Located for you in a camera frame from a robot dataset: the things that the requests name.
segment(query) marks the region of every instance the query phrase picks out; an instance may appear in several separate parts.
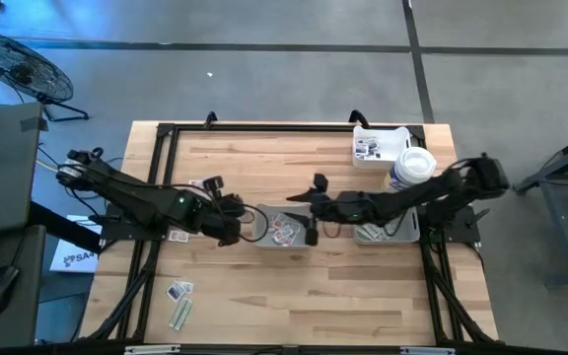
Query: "white box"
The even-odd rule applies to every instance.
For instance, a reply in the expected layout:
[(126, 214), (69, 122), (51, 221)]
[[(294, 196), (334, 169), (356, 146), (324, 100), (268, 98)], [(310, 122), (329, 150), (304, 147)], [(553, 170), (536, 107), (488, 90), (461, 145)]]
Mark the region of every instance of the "white box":
[[(380, 158), (375, 156), (368, 156), (359, 158), (356, 156), (356, 142), (365, 138), (376, 138), (379, 143), (379, 150), (377, 153), (381, 155)], [(354, 127), (354, 134), (352, 137), (352, 164), (358, 169), (378, 169), (388, 170), (391, 168), (400, 153), (403, 150), (411, 147), (411, 133), (406, 127), (399, 127), (397, 129), (365, 129), (361, 126)]]

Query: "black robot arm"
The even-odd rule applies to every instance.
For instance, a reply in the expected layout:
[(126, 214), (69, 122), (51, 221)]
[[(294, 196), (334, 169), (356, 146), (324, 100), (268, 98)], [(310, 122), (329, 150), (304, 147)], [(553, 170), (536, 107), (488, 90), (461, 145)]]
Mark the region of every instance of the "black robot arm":
[(65, 187), (76, 191), (93, 191), (120, 208), (126, 221), (114, 221), (107, 217), (92, 216), (95, 222), (129, 223), (159, 236), (165, 235), (169, 226), (219, 240), (219, 246), (229, 246), (239, 240), (241, 223), (245, 214), (242, 201), (235, 195), (221, 196), (223, 186), (220, 177), (210, 178), (203, 194), (190, 189), (191, 185), (153, 185), (124, 174), (101, 159), (102, 149), (92, 152), (70, 151), (66, 164), (59, 167), (56, 177)]
[(398, 218), (411, 207), (424, 205), (429, 226), (441, 225), (475, 199), (501, 196), (510, 187), (499, 161), (485, 153), (479, 158), (458, 161), (438, 177), (410, 188), (390, 192), (342, 191), (335, 199), (327, 194), (327, 179), (315, 176), (315, 187), (287, 198), (310, 202), (311, 217), (288, 214), (307, 227), (307, 244), (317, 244), (317, 221), (379, 227)]

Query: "wooden table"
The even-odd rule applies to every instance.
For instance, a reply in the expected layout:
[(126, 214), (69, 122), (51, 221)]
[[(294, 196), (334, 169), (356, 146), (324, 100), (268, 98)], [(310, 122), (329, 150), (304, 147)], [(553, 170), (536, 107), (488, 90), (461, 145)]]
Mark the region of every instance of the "wooden table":
[[(133, 122), (122, 165), (125, 173), (146, 179), (158, 123)], [(456, 160), (450, 126), (425, 124), (424, 130), (440, 172)], [(237, 193), (250, 204), (274, 205), (306, 191), (314, 173), (328, 177), (332, 196), (344, 189), (380, 187), (383, 172), (352, 167), (351, 144), (351, 133), (339, 132), (183, 132), (173, 182), (220, 175), (224, 192)], [(334, 234), (334, 226), (328, 226), (328, 232)], [(321, 236), (317, 247), (303, 251), (265, 250), (243, 241), (225, 248), (216, 245), (216, 240), (202, 236), (192, 236), (188, 244), (163, 243), (146, 342), (434, 343), (416, 244), (360, 247), (352, 241), (352, 228), (343, 226), (339, 238)], [(97, 329), (122, 296), (132, 249), (133, 243), (119, 242), (100, 257), (81, 335)], [(496, 338), (478, 258), (461, 245), (449, 245), (449, 257), (458, 297), (483, 330)], [(195, 285), (190, 296), (194, 307), (182, 331), (168, 327), (176, 305), (166, 289), (175, 279)], [(451, 334), (448, 310), (440, 298), (445, 330)], [(134, 304), (129, 334), (139, 299)]]

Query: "concrete floor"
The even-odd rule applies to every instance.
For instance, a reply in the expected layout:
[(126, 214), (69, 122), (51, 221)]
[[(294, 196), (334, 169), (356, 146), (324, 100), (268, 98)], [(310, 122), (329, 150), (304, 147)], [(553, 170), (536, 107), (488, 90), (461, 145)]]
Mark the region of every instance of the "concrete floor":
[[(422, 45), (568, 47), (568, 0), (412, 3)], [(0, 34), (23, 38), (409, 45), (398, 0), (6, 4)], [(204, 119), (209, 110), (225, 120), (340, 121), (358, 108), (372, 121), (423, 121), (408, 53), (39, 52), (73, 81), (69, 104), (93, 116), (88, 122), (50, 125), (41, 140), (57, 159), (69, 149), (97, 146), (108, 157), (119, 157), (132, 120)], [(452, 126), (460, 157), (488, 152), (517, 181), (568, 143), (568, 56), (424, 55), (423, 63), (435, 121)], [(18, 101), (0, 83), (0, 103)], [(87, 213), (43, 169), (36, 171), (34, 199), (61, 214)], [(100, 201), (93, 202), (102, 208)], [(480, 230), (501, 339), (568, 350), (568, 288), (547, 291), (543, 286), (562, 255), (542, 196), (508, 193), (477, 206), (492, 210)], [(54, 248), (50, 239), (46, 264)], [(44, 300), (89, 287), (87, 276), (44, 274)], [(76, 296), (43, 303), (36, 337), (68, 340), (83, 301)], [(51, 313), (62, 324), (46, 321)]]

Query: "small card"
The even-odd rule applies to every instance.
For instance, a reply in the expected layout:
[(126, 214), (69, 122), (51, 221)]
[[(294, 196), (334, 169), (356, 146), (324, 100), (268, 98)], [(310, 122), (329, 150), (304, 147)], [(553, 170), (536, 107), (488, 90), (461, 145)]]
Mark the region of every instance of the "small card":
[(187, 281), (175, 280), (173, 286), (177, 286), (181, 291), (188, 294), (194, 290), (194, 284)]
[(286, 236), (284, 236), (284, 233), (282, 233), (282, 231), (277, 231), (273, 234), (273, 239), (277, 243), (283, 243), (286, 239)]
[(189, 241), (189, 233), (182, 231), (177, 227), (170, 227), (168, 232), (168, 241), (187, 243)]
[(168, 291), (166, 291), (168, 297), (170, 297), (170, 299), (173, 300), (175, 303), (178, 302), (178, 300), (180, 300), (181, 297), (185, 295), (185, 293), (186, 292), (183, 289), (181, 289), (176, 283), (173, 283), (168, 288)]
[(190, 180), (188, 182), (189, 184), (191, 184), (192, 186), (196, 186), (196, 187), (203, 187), (203, 180)]
[(284, 227), (284, 215), (283, 214), (280, 213), (280, 214), (277, 215), (277, 218), (273, 222), (273, 227), (278, 228), (278, 229)]
[(192, 291), (194, 291), (194, 284), (193, 283), (181, 281), (180, 284), (181, 284), (181, 287), (183, 288), (183, 291), (185, 291), (185, 293), (192, 293)]
[(290, 224), (288, 224), (288, 223), (284, 226), (284, 228), (282, 228), (281, 232), (282, 232), (282, 235), (284, 236), (284, 238), (288, 238), (295, 233), (295, 232), (293, 232), (293, 229), (291, 228)]

